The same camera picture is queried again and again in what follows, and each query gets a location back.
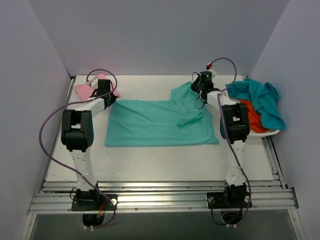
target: red cloth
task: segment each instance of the red cloth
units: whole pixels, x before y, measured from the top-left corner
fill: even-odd
[[[267,132],[269,129],[264,128],[261,124],[260,115],[255,112],[252,103],[247,100],[241,100],[241,103],[245,104],[248,108],[248,116],[249,116],[249,123],[250,128],[258,134],[263,134]]]

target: purple cable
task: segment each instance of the purple cable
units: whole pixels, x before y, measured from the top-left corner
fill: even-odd
[[[245,209],[245,212],[244,212],[244,214],[243,214],[243,217],[241,218],[241,220],[240,220],[239,222],[237,222],[237,223],[235,224],[235,226],[238,226],[239,224],[241,224],[241,223],[243,222],[243,220],[244,220],[244,218],[245,218],[245,216],[247,215],[248,210],[249,210],[249,205],[250,205],[250,201],[251,201],[251,185],[250,185],[248,176],[246,175],[245,171],[244,171],[243,168],[241,167],[241,164],[240,164],[240,162],[239,162],[239,159],[238,159],[238,157],[237,157],[237,154],[236,154],[235,150],[233,149],[233,147],[232,147],[232,145],[231,145],[231,142],[230,142],[230,139],[229,139],[229,136],[228,136],[228,132],[227,132],[226,123],[225,123],[225,116],[224,116],[224,112],[223,112],[222,105],[221,105],[221,100],[220,100],[220,96],[222,95],[222,92],[224,92],[224,91],[228,90],[229,88],[231,88],[231,86],[235,83],[236,78],[237,78],[237,68],[236,68],[235,63],[234,63],[231,59],[229,59],[229,58],[227,58],[227,57],[219,57],[219,58],[213,60],[213,61],[211,62],[211,64],[213,64],[214,62],[216,62],[216,61],[218,61],[218,60],[222,60],[222,59],[228,60],[229,62],[232,63],[232,65],[233,65],[233,67],[234,67],[234,79],[233,79],[233,81],[231,82],[231,84],[230,84],[228,87],[226,87],[225,89],[221,90],[221,91],[218,93],[218,95],[217,95],[217,97],[218,97],[218,104],[219,104],[219,110],[220,110],[220,114],[221,114],[221,122],[222,122],[222,126],[223,126],[224,135],[226,136],[226,141],[227,141],[227,143],[228,143],[228,145],[229,145],[229,148],[230,148],[231,152],[232,152],[233,155],[234,155],[234,158],[235,158],[235,160],[236,160],[236,163],[238,164],[238,166],[239,166],[239,168],[240,168],[240,170],[241,170],[241,172],[242,172],[242,174],[243,174],[243,176],[244,176],[244,178],[245,178],[245,181],[246,181],[247,184],[248,184],[248,190],[249,190],[248,204],[246,205],[246,209]],[[223,217],[224,217],[226,214],[229,214],[229,213],[234,213],[234,211],[227,211],[227,212],[223,213],[223,214],[221,215],[221,218],[223,219]]]
[[[55,158],[45,149],[45,146],[44,146],[43,141],[42,141],[42,132],[43,132],[43,130],[44,130],[45,125],[46,125],[47,122],[49,121],[49,119],[52,118],[52,116],[55,115],[55,114],[56,114],[57,112],[59,112],[60,110],[65,109],[66,107],[68,107],[68,106],[70,106],[70,105],[74,105],[74,104],[85,104],[85,103],[89,103],[89,102],[92,102],[92,101],[94,101],[94,100],[97,100],[97,99],[99,99],[99,98],[103,98],[103,97],[105,97],[105,96],[107,96],[107,95],[112,94],[112,93],[117,89],[118,80],[117,80],[116,76],[115,76],[112,72],[110,72],[110,71],[108,71],[108,70],[105,70],[105,69],[94,69],[94,70],[92,70],[92,71],[89,72],[89,74],[86,76],[86,79],[88,80],[89,75],[92,74],[93,72],[96,72],[96,71],[104,71],[104,72],[107,72],[107,73],[109,73],[109,74],[114,78],[114,80],[115,80],[115,86],[114,86],[113,90],[110,91],[110,92],[107,92],[107,93],[105,93],[105,94],[103,94],[103,95],[97,96],[97,97],[95,97],[95,98],[93,98],[93,99],[90,99],[90,100],[69,102],[69,103],[67,103],[66,105],[64,105],[64,106],[56,109],[55,111],[53,111],[53,112],[44,120],[43,124],[42,124],[41,127],[40,127],[40,131],[39,131],[39,143],[40,143],[40,147],[41,147],[42,151],[44,152],[44,154],[47,155],[47,156],[49,157],[49,159],[51,159],[51,160],[54,161],[55,163],[57,163],[57,164],[65,167],[65,168],[67,168],[67,169],[75,172],[76,174],[78,174],[80,177],[83,178],[83,180],[84,180],[87,184],[89,184],[93,189],[95,189],[96,191],[98,191],[98,192],[111,204],[111,206],[112,206],[112,208],[113,208],[113,216],[112,216],[108,221],[103,220],[103,223],[102,223],[101,225],[99,225],[99,226],[93,227],[94,229],[100,228],[100,227],[103,227],[103,226],[107,225],[108,223],[110,223],[110,222],[115,218],[115,216],[116,216],[116,208],[115,208],[114,204],[111,202],[110,198],[109,198],[107,195],[105,195],[101,190],[99,190],[99,188],[97,188],[95,185],[93,185],[80,171],[78,171],[77,169],[75,169],[75,168],[73,168],[73,167],[71,167],[71,166],[68,166],[68,165],[66,165],[66,164],[58,161],[57,159],[55,159]]]

